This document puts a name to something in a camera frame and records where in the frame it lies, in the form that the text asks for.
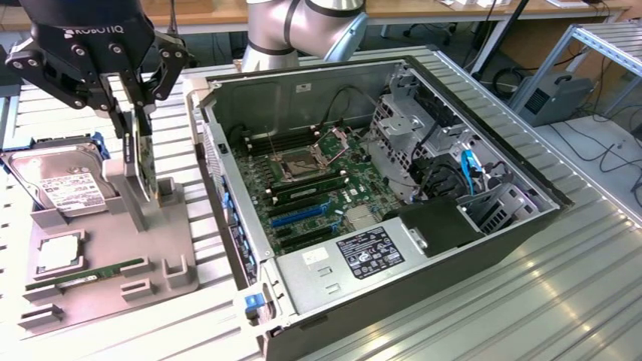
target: robotic arm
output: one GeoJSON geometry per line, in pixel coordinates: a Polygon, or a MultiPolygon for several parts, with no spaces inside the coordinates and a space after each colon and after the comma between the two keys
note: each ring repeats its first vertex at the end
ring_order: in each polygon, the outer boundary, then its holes
{"type": "Polygon", "coordinates": [[[151,134],[149,114],[165,100],[189,62],[185,42],[154,30],[139,0],[21,0],[30,15],[31,38],[18,44],[7,66],[74,109],[90,106],[111,118],[119,138],[131,124],[107,76],[118,75],[139,121],[151,134]],[[150,80],[141,65],[157,44],[161,67],[150,80]]]}
{"type": "Polygon", "coordinates": [[[297,50],[346,61],[368,27],[365,0],[247,0],[249,47],[243,71],[297,66],[297,50]]]}

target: power supply label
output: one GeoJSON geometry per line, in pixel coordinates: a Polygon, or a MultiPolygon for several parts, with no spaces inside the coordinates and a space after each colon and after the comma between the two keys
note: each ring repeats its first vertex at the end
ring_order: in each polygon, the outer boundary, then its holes
{"type": "Polygon", "coordinates": [[[384,227],[341,240],[338,246],[353,275],[361,280],[406,261],[384,227]]]}

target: robotiq logo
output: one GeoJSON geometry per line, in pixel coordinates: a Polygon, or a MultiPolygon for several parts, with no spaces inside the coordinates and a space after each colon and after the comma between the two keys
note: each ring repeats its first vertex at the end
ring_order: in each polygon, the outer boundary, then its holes
{"type": "Polygon", "coordinates": [[[121,25],[107,26],[105,28],[97,29],[65,29],[65,38],[71,39],[74,35],[89,35],[89,34],[125,34],[125,28],[121,25]]]}

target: warning label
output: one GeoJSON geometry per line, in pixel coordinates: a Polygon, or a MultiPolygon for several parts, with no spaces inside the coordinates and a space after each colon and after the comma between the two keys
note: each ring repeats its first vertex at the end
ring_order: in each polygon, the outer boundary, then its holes
{"type": "Polygon", "coordinates": [[[361,280],[405,262],[384,227],[340,241],[338,246],[353,275],[361,280]]]}
{"type": "Polygon", "coordinates": [[[41,189],[59,211],[75,211],[105,205],[105,197],[91,173],[43,179],[41,189]]]}

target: motherboard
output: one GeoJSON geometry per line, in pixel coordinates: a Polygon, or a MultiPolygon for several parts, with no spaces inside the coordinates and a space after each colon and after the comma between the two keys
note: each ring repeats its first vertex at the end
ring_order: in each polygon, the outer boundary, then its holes
{"type": "Polygon", "coordinates": [[[372,163],[369,134],[330,126],[263,146],[246,139],[233,151],[278,255],[373,226],[402,205],[372,163]]]}

